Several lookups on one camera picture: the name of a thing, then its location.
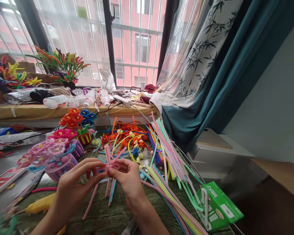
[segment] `plastic bag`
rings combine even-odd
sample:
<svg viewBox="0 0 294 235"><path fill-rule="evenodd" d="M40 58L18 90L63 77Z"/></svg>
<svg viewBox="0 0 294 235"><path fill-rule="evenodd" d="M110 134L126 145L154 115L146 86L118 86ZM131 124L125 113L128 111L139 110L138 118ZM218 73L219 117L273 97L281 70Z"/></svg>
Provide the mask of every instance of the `plastic bag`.
<svg viewBox="0 0 294 235"><path fill-rule="evenodd" d="M106 69L99 69L99 72L102 76L102 80L104 81L104 84L101 86L101 88L105 89L109 93L115 91L116 88L111 71Z"/></svg>

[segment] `bamboo pattern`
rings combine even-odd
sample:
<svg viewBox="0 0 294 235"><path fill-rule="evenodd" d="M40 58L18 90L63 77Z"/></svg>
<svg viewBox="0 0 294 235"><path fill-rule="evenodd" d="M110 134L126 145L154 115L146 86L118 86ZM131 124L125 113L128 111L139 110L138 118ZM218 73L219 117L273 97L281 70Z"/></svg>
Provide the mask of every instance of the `bamboo pattern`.
<svg viewBox="0 0 294 235"><path fill-rule="evenodd" d="M178 92L176 94L177 98L187 99L202 88L204 81L218 56L218 51L220 51L224 40L233 25L237 15L236 10L239 9L242 1L239 1L239 4L232 3L234 7L231 9L233 11L222 11L227 4L231 4L230 2L232 2L232 0L215 0L211 6L203 24L202 31L200 31L188 54L183 74L179 79ZM219 22L220 18L222 18L220 17L221 15L228 17L228 19ZM187 77L189 76L192 78L189 82L186 82L185 80L188 81Z"/></svg>

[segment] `water bottle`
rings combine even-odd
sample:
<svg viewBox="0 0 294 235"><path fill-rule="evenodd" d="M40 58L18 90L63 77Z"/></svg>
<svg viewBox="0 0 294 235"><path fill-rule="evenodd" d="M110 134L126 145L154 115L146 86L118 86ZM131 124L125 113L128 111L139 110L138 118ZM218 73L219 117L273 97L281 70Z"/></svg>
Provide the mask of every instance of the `water bottle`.
<svg viewBox="0 0 294 235"><path fill-rule="evenodd" d="M94 103L96 100L96 94L93 90L88 91L87 94L85 95L85 102L83 106L85 108L88 108L90 104Z"/></svg>
<svg viewBox="0 0 294 235"><path fill-rule="evenodd" d="M71 108L78 108L79 106L82 106L85 101L86 97L84 95L71 97L68 100L68 106L70 106Z"/></svg>
<svg viewBox="0 0 294 235"><path fill-rule="evenodd" d="M69 101L69 98L65 95L59 95L49 98L44 98L43 104L50 109L56 109L58 107L66 105Z"/></svg>
<svg viewBox="0 0 294 235"><path fill-rule="evenodd" d="M101 89L99 91L100 94L100 101L105 105L105 106L110 106L110 97L109 94L106 90Z"/></svg>

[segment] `flower basket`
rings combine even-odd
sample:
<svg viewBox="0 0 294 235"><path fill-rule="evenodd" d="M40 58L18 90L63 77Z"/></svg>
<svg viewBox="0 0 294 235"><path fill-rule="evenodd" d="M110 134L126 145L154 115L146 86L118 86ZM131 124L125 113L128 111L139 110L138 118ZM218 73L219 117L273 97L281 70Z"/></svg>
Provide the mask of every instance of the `flower basket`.
<svg viewBox="0 0 294 235"><path fill-rule="evenodd" d="M88 145L92 141L92 135L87 132L86 134L79 135L76 139L83 145Z"/></svg>
<svg viewBox="0 0 294 235"><path fill-rule="evenodd" d="M81 158L81 156L83 156L84 148L83 148L82 144L77 139L72 140L72 143L75 144L75 149L73 152L71 152L71 154L75 157L76 160L78 160Z"/></svg>
<svg viewBox="0 0 294 235"><path fill-rule="evenodd" d="M55 163L54 165L48 164L48 166L45 168L45 172L54 182L59 182L61 175L68 172L77 165L77 160L71 153L67 155L67 158L67 161L60 166Z"/></svg>

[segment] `striped flower pot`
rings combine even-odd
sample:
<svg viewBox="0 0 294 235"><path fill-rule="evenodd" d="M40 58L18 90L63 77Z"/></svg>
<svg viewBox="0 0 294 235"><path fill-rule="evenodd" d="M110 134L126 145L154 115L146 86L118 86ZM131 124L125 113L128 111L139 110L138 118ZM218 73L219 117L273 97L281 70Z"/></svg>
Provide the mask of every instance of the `striped flower pot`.
<svg viewBox="0 0 294 235"><path fill-rule="evenodd" d="M76 137L76 139L83 145L88 145L92 141L92 135L87 133L84 135L79 135Z"/></svg>

